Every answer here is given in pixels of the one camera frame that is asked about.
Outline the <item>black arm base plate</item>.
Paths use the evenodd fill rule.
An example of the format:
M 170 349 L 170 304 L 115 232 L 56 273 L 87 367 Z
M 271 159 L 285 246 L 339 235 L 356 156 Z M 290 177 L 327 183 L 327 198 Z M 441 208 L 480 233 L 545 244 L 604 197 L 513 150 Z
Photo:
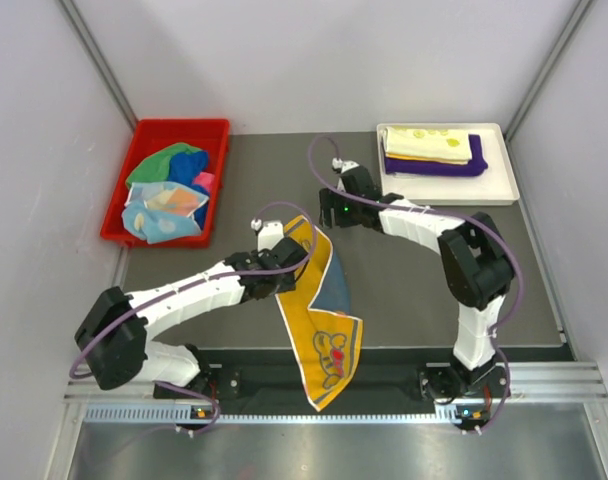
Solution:
M 307 360 L 290 350 L 206 350 L 198 362 L 187 384 L 155 381 L 155 398 L 202 394 L 225 414 L 261 416 L 427 413 L 471 400 L 463 418 L 486 420 L 508 385 L 498 358 L 467 370 L 443 348 L 323 347 Z

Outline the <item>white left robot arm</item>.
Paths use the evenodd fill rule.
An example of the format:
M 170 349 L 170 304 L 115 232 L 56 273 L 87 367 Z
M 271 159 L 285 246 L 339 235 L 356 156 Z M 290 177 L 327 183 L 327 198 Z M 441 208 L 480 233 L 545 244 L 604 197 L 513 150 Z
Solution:
M 305 247 L 284 237 L 271 248 L 234 253 L 204 272 L 155 289 L 103 291 L 74 336 L 89 376 L 104 391 L 150 381 L 193 397 L 204 394 L 211 382 L 204 356 L 193 345 L 166 345 L 158 336 L 213 310 L 294 290 L 307 256 Z

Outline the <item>yellow and blue cartoon towel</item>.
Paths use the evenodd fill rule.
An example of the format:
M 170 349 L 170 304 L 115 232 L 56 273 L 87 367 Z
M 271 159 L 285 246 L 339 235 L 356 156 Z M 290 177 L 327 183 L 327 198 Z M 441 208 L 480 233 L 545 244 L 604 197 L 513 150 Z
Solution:
M 277 296 L 308 403 L 320 412 L 352 381 L 360 360 L 363 320 L 351 314 L 345 272 L 331 240 L 303 216 L 285 234 L 313 255 L 293 291 Z

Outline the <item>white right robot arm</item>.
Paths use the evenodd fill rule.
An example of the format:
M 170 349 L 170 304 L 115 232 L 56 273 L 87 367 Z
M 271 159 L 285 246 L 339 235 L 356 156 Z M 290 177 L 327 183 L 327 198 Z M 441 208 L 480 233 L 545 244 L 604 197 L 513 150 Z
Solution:
M 369 170 L 353 161 L 335 158 L 332 169 L 337 186 L 319 191 L 324 226 L 360 225 L 440 255 L 448 289 L 458 302 L 458 332 L 448 370 L 453 393 L 476 394 L 494 368 L 491 327 L 514 278 L 494 222 L 483 212 L 464 220 L 432 214 L 395 193 L 384 195 Z

